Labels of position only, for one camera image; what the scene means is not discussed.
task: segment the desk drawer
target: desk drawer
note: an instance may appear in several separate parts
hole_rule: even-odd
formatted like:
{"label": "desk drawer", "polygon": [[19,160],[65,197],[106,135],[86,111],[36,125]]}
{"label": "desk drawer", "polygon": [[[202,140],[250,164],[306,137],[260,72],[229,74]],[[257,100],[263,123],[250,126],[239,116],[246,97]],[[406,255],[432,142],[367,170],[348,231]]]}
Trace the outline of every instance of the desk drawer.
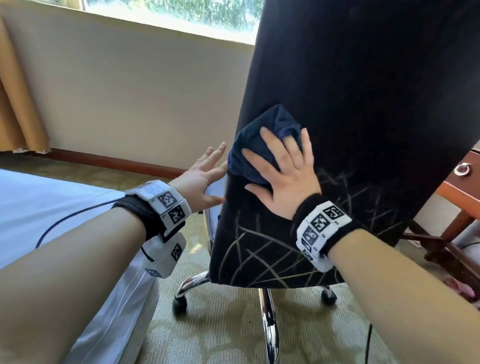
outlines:
{"label": "desk drawer", "polygon": [[470,164],[470,173],[465,176],[458,176],[453,171],[445,181],[480,200],[480,154],[470,151],[459,164],[461,163]]}

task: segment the floor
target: floor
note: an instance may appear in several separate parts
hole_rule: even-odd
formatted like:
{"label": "floor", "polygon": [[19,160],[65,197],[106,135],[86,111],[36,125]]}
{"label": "floor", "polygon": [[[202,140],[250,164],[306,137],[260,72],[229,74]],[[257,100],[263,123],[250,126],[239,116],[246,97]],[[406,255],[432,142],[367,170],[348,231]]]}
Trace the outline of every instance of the floor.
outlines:
{"label": "floor", "polygon": [[[125,190],[154,179],[148,175],[101,167],[0,153],[0,169]],[[159,280],[160,301],[136,364],[257,364],[264,363],[264,333],[258,292],[206,284],[188,296],[187,315],[171,311],[174,291],[190,274],[208,268],[208,237],[203,215],[192,215],[182,230],[188,245],[174,273]],[[402,241],[400,251],[438,278],[444,272],[423,259],[423,252]],[[318,288],[274,290],[280,323],[282,363],[363,363],[368,321],[346,284],[333,286],[334,307],[324,307]],[[369,363],[398,363],[372,335]]]}

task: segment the chair backrest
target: chair backrest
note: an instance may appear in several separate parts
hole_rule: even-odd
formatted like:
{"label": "chair backrest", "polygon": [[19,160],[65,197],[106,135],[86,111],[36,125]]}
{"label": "chair backrest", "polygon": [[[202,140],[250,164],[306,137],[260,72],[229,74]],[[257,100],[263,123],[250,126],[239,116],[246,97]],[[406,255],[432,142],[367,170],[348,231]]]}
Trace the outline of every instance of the chair backrest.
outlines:
{"label": "chair backrest", "polygon": [[[476,1],[266,0],[237,131],[281,103],[312,138],[323,192],[394,245],[480,138]],[[291,222],[229,176],[212,282],[335,281],[295,247]]]}

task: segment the finger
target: finger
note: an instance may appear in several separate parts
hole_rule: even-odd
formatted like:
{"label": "finger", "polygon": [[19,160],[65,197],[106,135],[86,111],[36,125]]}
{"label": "finger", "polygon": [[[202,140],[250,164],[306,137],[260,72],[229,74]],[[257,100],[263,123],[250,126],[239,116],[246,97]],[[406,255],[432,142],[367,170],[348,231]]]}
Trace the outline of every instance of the finger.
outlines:
{"label": "finger", "polygon": [[271,184],[279,183],[282,180],[282,174],[258,154],[255,154],[249,149],[243,149],[242,154],[260,175]]}
{"label": "finger", "polygon": [[303,149],[303,161],[308,166],[313,166],[312,143],[307,128],[301,130],[301,147]]}
{"label": "finger", "polygon": [[300,152],[297,141],[293,136],[287,136],[285,139],[283,139],[283,144],[285,145],[287,151],[290,153],[293,166],[299,170],[303,166],[303,155]]}
{"label": "finger", "polygon": [[204,155],[202,155],[199,159],[197,159],[197,161],[195,162],[195,164],[198,164],[198,163],[201,163],[203,162],[205,159],[207,159],[211,154],[213,153],[213,148],[211,146],[208,147],[208,149],[205,151]]}
{"label": "finger", "polygon": [[213,182],[221,180],[223,176],[226,175],[227,169],[228,169],[228,164],[227,164],[227,161],[225,161],[220,166],[206,172],[205,175],[207,177],[208,184],[210,185]]}
{"label": "finger", "polygon": [[200,170],[207,172],[208,170],[211,170],[213,167],[215,167],[215,164],[220,160],[220,158],[222,158],[222,155],[225,152],[226,148],[227,144],[225,144],[225,142],[220,144],[217,150],[213,151],[211,155],[209,155],[204,161],[201,162],[199,166]]}
{"label": "finger", "polygon": [[286,175],[292,173],[295,167],[293,167],[290,153],[285,149],[282,141],[265,127],[262,127],[260,129],[260,135],[267,144],[268,149],[270,149],[270,151],[274,155],[275,160],[280,167],[282,173]]}
{"label": "finger", "polygon": [[257,184],[247,184],[245,186],[245,189],[253,193],[255,196],[257,196],[260,202],[264,204],[266,208],[272,211],[274,201],[273,201],[273,196],[269,190]]}
{"label": "finger", "polygon": [[204,195],[204,210],[211,208],[213,206],[218,206],[221,205],[222,203],[225,202],[224,197],[220,196],[209,196],[209,195]]}

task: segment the caster wheel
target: caster wheel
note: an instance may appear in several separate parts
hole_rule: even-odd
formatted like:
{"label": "caster wheel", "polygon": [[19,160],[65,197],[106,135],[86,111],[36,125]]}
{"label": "caster wheel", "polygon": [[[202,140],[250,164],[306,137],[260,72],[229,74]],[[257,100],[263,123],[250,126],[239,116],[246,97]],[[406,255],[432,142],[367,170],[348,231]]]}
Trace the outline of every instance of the caster wheel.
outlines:
{"label": "caster wheel", "polygon": [[187,299],[185,296],[180,298],[174,298],[172,301],[173,314],[181,315],[187,312]]}
{"label": "caster wheel", "polygon": [[327,306],[333,306],[336,302],[336,294],[332,293],[332,296],[328,297],[325,291],[322,291],[322,302]]}

